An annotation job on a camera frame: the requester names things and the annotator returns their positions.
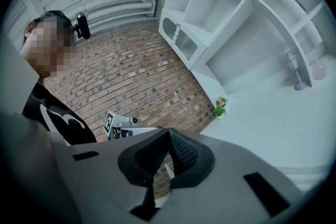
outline small potted plant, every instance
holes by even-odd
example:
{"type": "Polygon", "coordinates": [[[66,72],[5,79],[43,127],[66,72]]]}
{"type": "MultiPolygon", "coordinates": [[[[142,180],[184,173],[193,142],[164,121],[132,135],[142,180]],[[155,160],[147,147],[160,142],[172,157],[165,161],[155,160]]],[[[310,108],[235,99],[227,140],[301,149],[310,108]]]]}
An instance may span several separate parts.
{"type": "Polygon", "coordinates": [[[227,101],[228,99],[222,97],[218,98],[216,101],[216,108],[214,110],[214,115],[220,121],[225,117],[226,111],[224,107],[226,106],[227,101]]]}

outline brick wall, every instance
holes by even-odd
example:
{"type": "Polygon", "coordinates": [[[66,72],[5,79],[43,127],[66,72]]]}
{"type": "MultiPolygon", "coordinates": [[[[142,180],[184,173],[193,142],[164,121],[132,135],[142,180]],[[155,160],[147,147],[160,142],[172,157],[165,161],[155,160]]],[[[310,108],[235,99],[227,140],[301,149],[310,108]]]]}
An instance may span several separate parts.
{"type": "MultiPolygon", "coordinates": [[[[106,140],[108,110],[137,117],[143,126],[195,132],[213,120],[210,100],[158,26],[125,25],[82,41],[70,69],[46,80],[47,89],[85,120],[98,142],[106,140]]],[[[169,157],[165,162],[171,163],[169,157]]],[[[164,170],[155,178],[160,196],[167,189],[164,170]]]]}

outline person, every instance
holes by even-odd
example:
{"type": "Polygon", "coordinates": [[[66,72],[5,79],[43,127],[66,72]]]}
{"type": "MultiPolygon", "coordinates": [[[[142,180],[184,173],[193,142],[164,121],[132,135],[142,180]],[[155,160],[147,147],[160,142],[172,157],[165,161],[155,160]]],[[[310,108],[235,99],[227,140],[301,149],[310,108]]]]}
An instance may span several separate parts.
{"type": "Polygon", "coordinates": [[[74,50],[74,28],[59,10],[45,12],[25,29],[20,54],[38,73],[39,79],[24,107],[23,115],[60,133],[70,144],[96,142],[95,135],[77,114],[53,96],[44,79],[56,76],[70,64],[74,50]]]}

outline white cabinet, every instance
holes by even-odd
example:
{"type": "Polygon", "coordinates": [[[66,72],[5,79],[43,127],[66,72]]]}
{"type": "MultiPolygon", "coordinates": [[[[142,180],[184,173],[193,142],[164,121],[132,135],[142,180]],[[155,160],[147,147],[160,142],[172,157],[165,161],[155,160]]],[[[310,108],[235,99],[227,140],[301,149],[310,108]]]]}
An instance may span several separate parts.
{"type": "Polygon", "coordinates": [[[295,52],[311,87],[319,59],[336,74],[336,28],[324,0],[166,0],[159,32],[213,104],[291,87],[285,53],[295,52]]]}

